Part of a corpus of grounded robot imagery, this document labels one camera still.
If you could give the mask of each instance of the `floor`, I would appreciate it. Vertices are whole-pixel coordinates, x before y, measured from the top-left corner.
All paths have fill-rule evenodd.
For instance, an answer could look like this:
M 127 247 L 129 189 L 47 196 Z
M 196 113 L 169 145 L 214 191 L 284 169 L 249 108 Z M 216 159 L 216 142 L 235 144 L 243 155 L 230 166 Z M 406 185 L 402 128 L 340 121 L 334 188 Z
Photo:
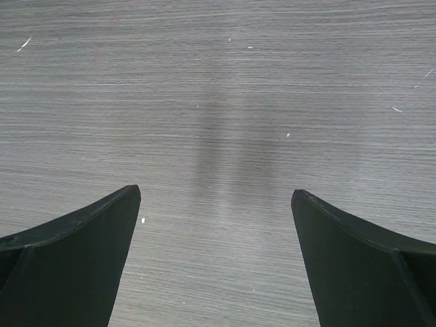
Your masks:
M 111 327 L 319 326 L 294 189 L 436 242 L 432 1 L 4 0 L 0 22 L 0 236 L 141 188 Z

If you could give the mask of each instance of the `black plastic part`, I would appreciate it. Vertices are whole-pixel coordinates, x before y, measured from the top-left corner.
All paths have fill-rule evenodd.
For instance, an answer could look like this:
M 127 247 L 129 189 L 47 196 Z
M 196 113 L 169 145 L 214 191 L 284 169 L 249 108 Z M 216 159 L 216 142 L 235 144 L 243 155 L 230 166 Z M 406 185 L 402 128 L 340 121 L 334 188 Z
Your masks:
M 436 326 L 436 245 L 304 190 L 292 212 L 321 327 Z
M 139 206 L 129 185 L 0 238 L 0 327 L 106 327 Z

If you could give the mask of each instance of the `black curved edge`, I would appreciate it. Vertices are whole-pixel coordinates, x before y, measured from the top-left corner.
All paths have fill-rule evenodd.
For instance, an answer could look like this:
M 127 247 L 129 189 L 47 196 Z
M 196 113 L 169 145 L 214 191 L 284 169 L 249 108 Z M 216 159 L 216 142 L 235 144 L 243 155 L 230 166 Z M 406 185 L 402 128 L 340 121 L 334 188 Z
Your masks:
M 305 190 L 291 205 L 321 327 L 436 326 L 436 245 Z
M 140 208 L 137 185 L 0 238 L 0 326 L 107 326 Z

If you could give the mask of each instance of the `gray wood grain surface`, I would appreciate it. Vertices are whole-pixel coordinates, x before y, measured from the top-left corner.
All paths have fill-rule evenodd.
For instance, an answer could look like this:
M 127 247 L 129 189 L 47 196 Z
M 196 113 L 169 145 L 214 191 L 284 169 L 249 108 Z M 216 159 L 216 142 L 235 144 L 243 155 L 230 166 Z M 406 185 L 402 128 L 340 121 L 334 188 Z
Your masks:
M 430 0 L 3 0 L 0 234 L 137 183 L 110 326 L 319 326 L 295 188 L 436 241 L 435 35 Z

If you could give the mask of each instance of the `white speck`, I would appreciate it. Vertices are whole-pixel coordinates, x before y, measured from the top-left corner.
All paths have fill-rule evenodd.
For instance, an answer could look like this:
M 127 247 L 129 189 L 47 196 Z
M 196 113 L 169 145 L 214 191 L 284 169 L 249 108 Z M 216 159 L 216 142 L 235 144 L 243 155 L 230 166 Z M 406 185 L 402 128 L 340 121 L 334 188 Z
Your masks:
M 28 43 L 29 41 L 32 39 L 32 37 L 30 37 L 22 46 L 21 48 L 19 48 L 16 52 L 20 52 Z
M 424 77 L 422 78 L 422 80 L 420 80 L 419 83 L 418 83 L 417 85 L 415 85 L 415 89 L 418 87 L 419 84 L 421 84 L 421 82 L 422 82 L 423 80 L 425 80 L 425 78 L 426 78 L 428 75 L 430 75 L 430 74 L 432 73 L 433 70 L 434 70 L 434 69 L 432 69 L 431 71 L 429 71 L 429 72 L 427 73 L 427 75 L 424 76 Z

